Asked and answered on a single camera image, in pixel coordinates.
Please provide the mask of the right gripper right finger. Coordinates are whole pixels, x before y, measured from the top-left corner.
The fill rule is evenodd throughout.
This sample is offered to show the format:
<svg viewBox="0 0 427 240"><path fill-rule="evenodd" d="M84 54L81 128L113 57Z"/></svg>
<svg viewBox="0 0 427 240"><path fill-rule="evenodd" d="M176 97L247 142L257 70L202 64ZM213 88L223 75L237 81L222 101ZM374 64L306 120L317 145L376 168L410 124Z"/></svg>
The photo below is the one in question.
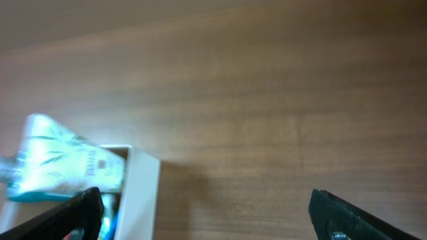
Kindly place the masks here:
<svg viewBox="0 0 427 240"><path fill-rule="evenodd" d="M308 213L318 239L419 240L325 190L312 191Z"/></svg>

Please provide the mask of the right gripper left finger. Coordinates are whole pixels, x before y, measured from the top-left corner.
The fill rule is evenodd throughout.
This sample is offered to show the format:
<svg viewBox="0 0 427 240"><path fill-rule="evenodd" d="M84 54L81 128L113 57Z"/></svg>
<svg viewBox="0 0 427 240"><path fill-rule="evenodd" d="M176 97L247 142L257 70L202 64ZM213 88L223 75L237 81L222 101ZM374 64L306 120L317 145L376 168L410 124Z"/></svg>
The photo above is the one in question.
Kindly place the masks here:
<svg viewBox="0 0 427 240"><path fill-rule="evenodd" d="M84 240L98 238L104 206L101 193L92 187L68 201L4 232L1 240L63 239L82 230Z"/></svg>

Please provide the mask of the blue white toothbrush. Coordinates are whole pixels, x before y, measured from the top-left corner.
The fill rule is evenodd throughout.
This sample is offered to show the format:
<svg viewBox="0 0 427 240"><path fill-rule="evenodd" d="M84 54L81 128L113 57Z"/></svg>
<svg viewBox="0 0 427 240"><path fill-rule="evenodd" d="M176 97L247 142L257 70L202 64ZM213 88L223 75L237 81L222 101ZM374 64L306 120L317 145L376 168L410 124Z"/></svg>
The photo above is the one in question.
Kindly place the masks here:
<svg viewBox="0 0 427 240"><path fill-rule="evenodd" d="M117 229L118 217L119 217L119 215L117 214L113 218L113 221L111 222L109 231L105 234L105 237L103 238L103 240L114 240L115 232L116 232L116 229Z"/></svg>

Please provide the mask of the white lotion tube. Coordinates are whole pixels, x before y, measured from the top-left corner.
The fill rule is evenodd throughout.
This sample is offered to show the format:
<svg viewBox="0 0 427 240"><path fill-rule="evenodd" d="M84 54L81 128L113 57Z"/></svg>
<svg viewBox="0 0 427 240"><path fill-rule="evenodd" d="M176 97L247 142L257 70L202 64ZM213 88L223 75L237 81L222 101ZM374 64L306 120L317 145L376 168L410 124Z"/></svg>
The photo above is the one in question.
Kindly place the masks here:
<svg viewBox="0 0 427 240"><path fill-rule="evenodd" d="M65 201L92 187L119 193L125 178L123 157L40 113L27 117L15 158L6 195L16 202Z"/></svg>

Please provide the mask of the blue mouthwash bottle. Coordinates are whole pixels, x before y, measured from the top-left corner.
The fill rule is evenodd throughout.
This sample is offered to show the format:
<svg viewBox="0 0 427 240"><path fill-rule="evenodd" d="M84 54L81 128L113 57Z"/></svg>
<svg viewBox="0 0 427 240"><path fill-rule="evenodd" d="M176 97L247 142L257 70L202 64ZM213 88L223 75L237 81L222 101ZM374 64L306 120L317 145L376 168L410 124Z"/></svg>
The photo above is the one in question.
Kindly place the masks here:
<svg viewBox="0 0 427 240"><path fill-rule="evenodd" d="M23 180L25 163L17 156L1 156L1 183L7 188L18 188Z"/></svg>

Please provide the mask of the white square cardboard box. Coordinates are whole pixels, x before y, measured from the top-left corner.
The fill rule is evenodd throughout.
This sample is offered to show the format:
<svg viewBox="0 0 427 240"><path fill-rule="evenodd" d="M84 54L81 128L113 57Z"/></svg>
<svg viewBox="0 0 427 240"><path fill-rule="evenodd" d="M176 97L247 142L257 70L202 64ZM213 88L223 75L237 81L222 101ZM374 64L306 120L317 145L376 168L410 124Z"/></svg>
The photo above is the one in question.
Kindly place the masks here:
<svg viewBox="0 0 427 240"><path fill-rule="evenodd" d="M161 161L131 145L104 145L126 160L116 239L152 240Z"/></svg>

